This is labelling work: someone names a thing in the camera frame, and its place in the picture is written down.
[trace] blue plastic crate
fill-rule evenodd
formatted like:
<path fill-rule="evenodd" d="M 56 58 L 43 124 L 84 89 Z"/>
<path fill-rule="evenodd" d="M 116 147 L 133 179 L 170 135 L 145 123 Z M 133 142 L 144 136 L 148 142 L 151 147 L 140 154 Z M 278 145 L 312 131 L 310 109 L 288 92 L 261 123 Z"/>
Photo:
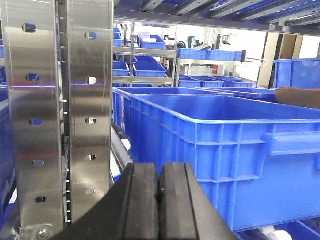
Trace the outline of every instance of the blue plastic crate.
<path fill-rule="evenodd" d="M 253 88 L 255 84 L 233 76 L 215 76 L 214 78 L 224 81 L 225 88 Z"/>
<path fill-rule="evenodd" d="M 0 90 L 0 99 L 8 92 Z M 0 225 L 5 222 L 5 212 L 16 189 L 13 129 L 9 113 L 9 101 L 0 102 Z"/>
<path fill-rule="evenodd" d="M 130 70 L 126 62 L 113 62 L 113 76 L 129 76 Z"/>
<path fill-rule="evenodd" d="M 6 67 L 0 66 L 0 83 L 7 82 L 7 74 L 6 74 Z"/>
<path fill-rule="evenodd" d="M 135 162 L 191 164 L 233 231 L 320 216 L 320 110 L 216 95 L 131 98 Z"/>
<path fill-rule="evenodd" d="M 202 88 L 222 88 L 224 86 L 224 81 L 219 81 L 210 76 L 191 76 L 193 79 L 201 81 Z"/>
<path fill-rule="evenodd" d="M 133 74 L 136 77 L 165 78 L 167 70 L 160 63 L 135 62 L 133 64 Z"/>
<path fill-rule="evenodd" d="M 121 35 L 118 32 L 113 33 L 113 46 L 114 47 L 122 47 Z"/>
<path fill-rule="evenodd" d="M 200 80 L 194 79 L 189 76 L 182 75 L 179 77 L 179 87 L 181 88 L 190 88 L 190 89 L 200 88 L 201 83 L 202 82 Z"/>
<path fill-rule="evenodd" d="M 202 89 L 182 87 L 122 87 L 113 89 L 113 118 L 119 128 L 130 138 L 131 127 L 131 98 L 133 95 L 196 95 L 221 94 Z"/>
<path fill-rule="evenodd" d="M 206 50 L 190 49 L 190 48 L 178 48 L 179 59 L 193 59 L 193 60 L 205 60 Z"/>
<path fill-rule="evenodd" d="M 151 39 L 156 39 L 156 42 L 149 42 L 149 41 L 144 41 L 143 39 L 139 38 L 138 35 L 138 45 L 141 49 L 165 49 L 166 48 L 166 43 L 165 41 L 163 41 L 163 39 L 161 37 L 159 37 L 158 35 L 150 35 Z"/>
<path fill-rule="evenodd" d="M 252 99 L 274 103 L 276 100 L 276 91 L 272 89 L 263 88 L 245 88 L 245 87 L 223 87 L 223 88 L 205 88 L 206 90 L 213 90 L 223 93 L 232 93 L 235 97 Z"/>
<path fill-rule="evenodd" d="M 159 63 L 153 56 L 134 56 L 134 63 Z"/>
<path fill-rule="evenodd" d="M 275 88 L 320 88 L 320 58 L 274 60 Z"/>
<path fill-rule="evenodd" d="M 235 62 L 241 62 L 242 54 L 243 54 L 242 51 L 234 51 L 234 52 L 232 53 L 233 61 L 235 61 Z"/>

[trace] crate rim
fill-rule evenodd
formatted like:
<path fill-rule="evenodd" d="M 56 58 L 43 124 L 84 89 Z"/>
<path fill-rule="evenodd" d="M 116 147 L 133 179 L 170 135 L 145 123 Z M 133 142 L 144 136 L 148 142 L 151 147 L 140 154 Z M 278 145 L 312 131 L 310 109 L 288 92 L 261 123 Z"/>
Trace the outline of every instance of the crate rim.
<path fill-rule="evenodd" d="M 233 96 L 225 96 L 225 95 L 207 95 L 207 94 L 198 94 L 197 96 L 206 96 L 208 98 L 234 98 Z M 245 119 L 245 120 L 201 120 L 201 119 L 196 119 L 196 118 L 191 118 L 189 116 L 185 116 L 177 111 L 173 111 L 171 109 L 168 109 L 164 106 L 160 106 L 156 103 L 150 102 L 148 100 L 145 100 L 143 98 L 140 98 L 137 95 L 132 95 L 132 99 L 135 99 L 136 101 L 140 101 L 144 104 L 150 105 L 154 108 L 157 108 L 165 113 L 168 113 L 172 116 L 175 116 L 181 120 L 192 122 L 195 124 L 303 124 L 303 123 L 320 123 L 320 119 Z M 237 97 L 237 101 L 254 101 L 254 102 L 259 102 L 259 103 L 264 103 L 264 104 L 278 104 L 278 103 L 272 103 L 272 102 L 266 102 L 266 101 L 259 101 L 259 100 L 253 100 L 253 99 L 245 99 L 245 98 L 240 98 Z M 291 106 L 288 105 L 288 108 L 303 108 L 303 109 L 309 109 L 309 110 L 314 110 L 314 111 L 319 111 L 320 109 L 313 109 L 313 108 L 307 108 L 307 107 L 301 107 L 301 106 Z"/>

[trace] screw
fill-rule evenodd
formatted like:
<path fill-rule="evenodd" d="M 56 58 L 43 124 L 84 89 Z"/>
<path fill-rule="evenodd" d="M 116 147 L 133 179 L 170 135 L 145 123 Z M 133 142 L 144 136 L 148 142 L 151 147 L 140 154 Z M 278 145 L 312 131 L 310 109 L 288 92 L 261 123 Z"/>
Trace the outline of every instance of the screw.
<path fill-rule="evenodd" d="M 48 239 L 48 237 L 49 237 L 49 233 L 46 229 L 42 229 L 36 234 L 37 240 L 46 240 Z"/>

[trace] oval hole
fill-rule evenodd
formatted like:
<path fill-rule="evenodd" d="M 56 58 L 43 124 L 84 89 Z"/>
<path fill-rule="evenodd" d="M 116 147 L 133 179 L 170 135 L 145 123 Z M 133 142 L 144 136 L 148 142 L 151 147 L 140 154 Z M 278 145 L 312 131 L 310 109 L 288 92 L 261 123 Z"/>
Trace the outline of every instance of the oval hole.
<path fill-rule="evenodd" d="M 22 25 L 22 30 L 25 32 L 25 33 L 35 33 L 37 31 L 37 27 L 36 25 L 33 25 L 33 24 L 30 24 L 30 23 L 25 23 Z"/>
<path fill-rule="evenodd" d="M 96 193 L 96 190 L 94 190 L 94 189 L 88 189 L 88 190 L 86 190 L 85 191 L 85 195 L 93 195 L 93 194 L 95 194 Z"/>
<path fill-rule="evenodd" d="M 93 31 L 87 31 L 85 34 L 84 34 L 84 37 L 88 40 L 96 40 L 98 38 L 98 34 L 96 34 L 95 32 Z"/>
<path fill-rule="evenodd" d="M 37 82 L 40 80 L 40 76 L 35 73 L 28 73 L 27 76 L 25 76 L 25 78 L 30 82 Z"/>
<path fill-rule="evenodd" d="M 45 196 L 38 196 L 34 199 L 37 204 L 44 203 L 47 200 Z"/>
<path fill-rule="evenodd" d="M 97 83 L 97 79 L 94 76 L 88 76 L 85 79 L 86 84 L 96 84 Z"/>
<path fill-rule="evenodd" d="M 97 119 L 94 118 L 94 117 L 87 117 L 87 118 L 85 119 L 85 123 L 86 123 L 86 124 L 95 124 L 96 122 L 97 122 Z"/>
<path fill-rule="evenodd" d="M 91 161 L 95 160 L 96 158 L 97 158 L 96 155 L 89 154 L 88 156 L 85 157 L 85 160 L 87 160 L 88 162 L 91 162 Z"/>
<path fill-rule="evenodd" d="M 35 166 L 43 166 L 43 165 L 45 165 L 45 161 L 43 161 L 43 160 L 33 160 L 32 164 L 35 165 Z"/>
<path fill-rule="evenodd" d="M 40 126 L 42 124 L 42 120 L 41 119 L 31 119 L 29 121 L 30 125 L 32 126 Z"/>

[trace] metal shelf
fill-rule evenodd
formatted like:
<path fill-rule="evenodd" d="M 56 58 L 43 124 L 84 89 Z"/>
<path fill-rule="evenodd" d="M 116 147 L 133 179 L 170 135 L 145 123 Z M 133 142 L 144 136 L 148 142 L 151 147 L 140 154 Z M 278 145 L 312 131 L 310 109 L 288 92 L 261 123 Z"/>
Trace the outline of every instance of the metal shelf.
<path fill-rule="evenodd" d="M 153 57 L 166 57 L 173 59 L 177 56 L 177 51 L 175 50 L 160 50 L 160 49 L 148 49 L 148 48 L 134 48 L 134 55 L 136 56 L 153 56 Z M 114 46 L 114 54 L 120 55 L 131 55 L 132 48 L 127 46 Z"/>
<path fill-rule="evenodd" d="M 160 84 L 171 85 L 173 78 L 171 77 L 138 77 L 138 76 L 113 76 L 114 84 Z"/>
<path fill-rule="evenodd" d="M 119 0 L 114 15 L 151 24 L 194 25 L 320 36 L 319 0 Z M 312 21 L 303 21 L 311 17 Z"/>

